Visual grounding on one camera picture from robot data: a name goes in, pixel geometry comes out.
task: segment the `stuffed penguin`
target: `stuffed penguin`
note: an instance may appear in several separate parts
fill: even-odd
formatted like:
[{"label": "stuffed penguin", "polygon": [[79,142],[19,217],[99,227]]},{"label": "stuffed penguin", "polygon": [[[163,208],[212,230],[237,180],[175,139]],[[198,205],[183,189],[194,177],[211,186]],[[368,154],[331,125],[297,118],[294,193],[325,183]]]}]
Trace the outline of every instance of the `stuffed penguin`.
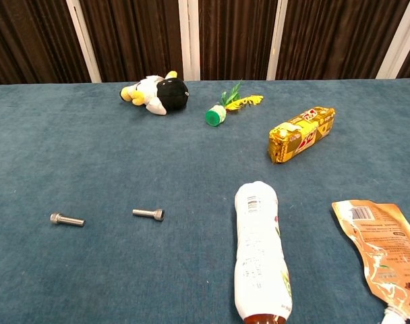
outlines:
[{"label": "stuffed penguin", "polygon": [[166,115],[183,109],[189,92],[184,82],[177,78],[177,72],[170,71],[166,78],[147,76],[133,86],[123,88],[119,95],[136,106],[145,105],[153,114]]}]

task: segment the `barcode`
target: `barcode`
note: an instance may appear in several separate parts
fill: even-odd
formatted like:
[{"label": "barcode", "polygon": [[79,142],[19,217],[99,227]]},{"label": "barcode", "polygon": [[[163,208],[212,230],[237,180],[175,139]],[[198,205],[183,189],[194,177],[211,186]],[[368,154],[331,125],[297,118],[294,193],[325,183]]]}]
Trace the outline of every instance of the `barcode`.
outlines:
[{"label": "barcode", "polygon": [[369,207],[353,207],[351,209],[352,219],[374,219]]},{"label": "barcode", "polygon": [[255,196],[247,198],[247,210],[249,213],[258,211],[258,198]]}]

